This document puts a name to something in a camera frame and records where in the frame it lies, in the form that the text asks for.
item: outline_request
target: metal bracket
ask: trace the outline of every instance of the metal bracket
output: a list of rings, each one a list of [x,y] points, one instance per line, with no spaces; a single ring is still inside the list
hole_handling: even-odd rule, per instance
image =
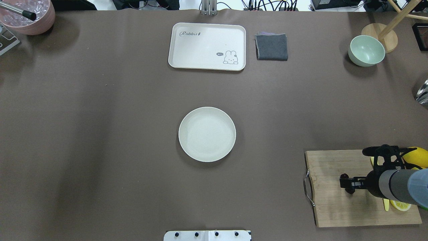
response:
[[[308,195],[308,192],[306,191],[306,178],[308,178],[308,177],[309,177],[309,173],[310,173],[310,171],[309,171],[309,169],[308,169],[308,171],[306,172],[306,176],[305,176],[305,178],[303,178],[303,187],[304,187],[304,190],[305,190],[305,195],[308,197],[309,201],[311,202],[312,207],[315,207],[315,203],[314,203],[314,201],[312,201],[312,199],[311,199],[311,198],[309,197],[309,195]]]
[[[202,0],[202,15],[217,15],[217,0]]]

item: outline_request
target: gray cloth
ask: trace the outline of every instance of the gray cloth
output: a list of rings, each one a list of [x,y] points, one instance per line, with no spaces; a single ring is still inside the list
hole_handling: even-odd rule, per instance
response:
[[[258,60],[288,60],[287,36],[285,33],[257,34],[256,48]]]

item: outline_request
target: lemon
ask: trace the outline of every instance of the lemon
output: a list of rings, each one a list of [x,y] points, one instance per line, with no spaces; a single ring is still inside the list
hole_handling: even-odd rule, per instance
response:
[[[405,203],[405,202],[399,202],[391,200],[391,204],[400,211],[407,211],[412,206],[411,204]]]
[[[420,147],[416,148],[416,150],[405,154],[403,156],[404,160],[407,163],[415,164],[420,167],[428,167],[428,151]]]

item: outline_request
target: cutting board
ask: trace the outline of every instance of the cutting board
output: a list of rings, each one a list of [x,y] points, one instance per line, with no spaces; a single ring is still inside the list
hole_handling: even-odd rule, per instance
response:
[[[354,194],[340,188],[339,176],[366,176],[373,170],[370,157],[362,150],[307,151],[306,164],[310,170],[312,199],[315,203],[317,227],[372,226],[393,224],[421,224],[418,207],[400,211],[392,205],[383,208],[381,198],[367,190],[355,190]]]

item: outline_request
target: white rectangular tray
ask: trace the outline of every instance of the white rectangular tray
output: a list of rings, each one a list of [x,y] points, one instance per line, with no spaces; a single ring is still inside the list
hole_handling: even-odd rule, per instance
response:
[[[245,67],[246,31],[239,25],[177,23],[168,63],[174,68],[239,71]]]

